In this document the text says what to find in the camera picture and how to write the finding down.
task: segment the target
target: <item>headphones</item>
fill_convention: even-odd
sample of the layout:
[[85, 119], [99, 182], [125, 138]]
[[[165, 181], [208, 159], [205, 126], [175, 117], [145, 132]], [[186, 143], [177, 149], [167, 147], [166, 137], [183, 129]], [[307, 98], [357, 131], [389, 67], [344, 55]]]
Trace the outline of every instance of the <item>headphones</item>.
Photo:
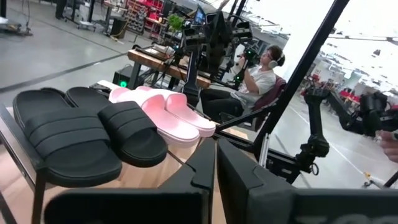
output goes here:
[[272, 60], [268, 63], [268, 67], [270, 69], [274, 69], [276, 66], [278, 66], [278, 62], [285, 57], [284, 53], [282, 52], [282, 54], [280, 55], [280, 57], [278, 58], [278, 60]]

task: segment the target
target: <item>hand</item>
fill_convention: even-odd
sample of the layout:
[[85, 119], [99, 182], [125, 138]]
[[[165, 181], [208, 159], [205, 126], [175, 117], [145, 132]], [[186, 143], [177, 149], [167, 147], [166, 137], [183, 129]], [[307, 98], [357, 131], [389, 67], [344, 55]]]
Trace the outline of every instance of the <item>hand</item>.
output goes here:
[[385, 155], [392, 161], [398, 162], [398, 141], [394, 140], [393, 135], [389, 131], [379, 131], [378, 136], [381, 137], [381, 147]]

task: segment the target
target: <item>concrete floor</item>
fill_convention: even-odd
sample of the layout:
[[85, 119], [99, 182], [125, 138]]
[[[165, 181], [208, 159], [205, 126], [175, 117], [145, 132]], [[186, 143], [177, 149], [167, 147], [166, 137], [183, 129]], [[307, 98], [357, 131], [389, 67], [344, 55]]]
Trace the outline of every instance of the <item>concrete floor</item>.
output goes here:
[[[19, 0], [8, 0], [7, 16], [23, 24]], [[98, 80], [109, 80], [113, 73], [132, 64], [124, 55], [133, 45], [135, 35], [126, 34], [120, 44], [99, 32], [78, 30], [71, 22], [54, 18], [55, 6], [31, 2], [30, 28], [33, 37], [9, 37], [0, 34], [0, 101], [11, 106], [21, 91], [51, 86], [67, 90], [74, 86], [88, 86]], [[150, 41], [139, 37], [136, 44]], [[369, 139], [341, 129], [338, 119], [322, 110], [323, 132], [330, 143], [330, 153], [317, 159], [318, 176], [303, 174], [294, 183], [297, 187], [357, 189], [365, 181], [363, 172], [383, 181], [398, 165], [388, 161], [381, 148]], [[246, 131], [249, 138], [256, 134]], [[296, 96], [290, 102], [271, 136], [271, 148], [295, 155], [307, 142], [310, 130], [308, 109]]]

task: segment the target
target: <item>black pole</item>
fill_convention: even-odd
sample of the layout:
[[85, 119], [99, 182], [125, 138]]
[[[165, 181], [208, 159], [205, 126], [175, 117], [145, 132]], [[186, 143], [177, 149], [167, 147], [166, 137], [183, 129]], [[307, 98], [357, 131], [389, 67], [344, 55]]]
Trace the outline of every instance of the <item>black pole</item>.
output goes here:
[[7, 18], [7, 0], [0, 0], [0, 17]]
[[234, 4], [232, 5], [231, 12], [229, 13], [229, 16], [232, 16], [234, 14], [234, 11], [235, 11], [235, 8], [236, 8], [236, 5], [237, 5], [238, 1], [239, 0], [235, 0], [234, 1]]
[[298, 62], [297, 67], [293, 71], [293, 74], [286, 85], [285, 91], [281, 94], [275, 108], [270, 112], [265, 124], [262, 126], [259, 134], [253, 142], [252, 149], [256, 157], [260, 155], [264, 136], [266, 134], [270, 134], [274, 130], [280, 117], [285, 111], [290, 100], [293, 98], [297, 88], [304, 79], [305, 74], [310, 69], [311, 64], [317, 57], [322, 45], [325, 43], [348, 2], [349, 0], [335, 0], [331, 5], [328, 14], [324, 18], [321, 26], [317, 30], [317, 33], [313, 36], [302, 58]]
[[93, 20], [94, 5], [95, 5], [95, 0], [91, 0], [90, 1], [90, 6], [88, 8], [88, 17], [87, 17], [87, 21], [88, 22], [91, 22]]
[[[244, 5], [246, 4], [246, 1], [247, 0], [241, 0], [241, 3], [239, 3], [238, 10], [236, 11], [236, 14], [235, 14], [236, 16], [241, 16], [242, 10], [243, 10]], [[238, 18], [234, 17], [234, 20], [232, 21], [232, 27], [235, 27], [236, 23], [238, 23]]]
[[396, 172], [387, 182], [384, 184], [385, 188], [390, 188], [398, 179], [398, 172]]

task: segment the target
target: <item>monitor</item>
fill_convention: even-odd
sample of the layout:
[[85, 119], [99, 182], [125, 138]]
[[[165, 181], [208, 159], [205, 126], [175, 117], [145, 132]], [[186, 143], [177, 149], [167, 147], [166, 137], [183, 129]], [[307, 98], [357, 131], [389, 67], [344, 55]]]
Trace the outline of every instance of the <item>monitor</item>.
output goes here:
[[206, 13], [205, 11], [202, 9], [202, 7], [200, 7], [198, 5], [198, 9], [197, 9], [197, 13], [195, 14], [195, 17], [193, 18], [193, 23], [192, 25], [195, 26], [202, 26], [206, 23]]

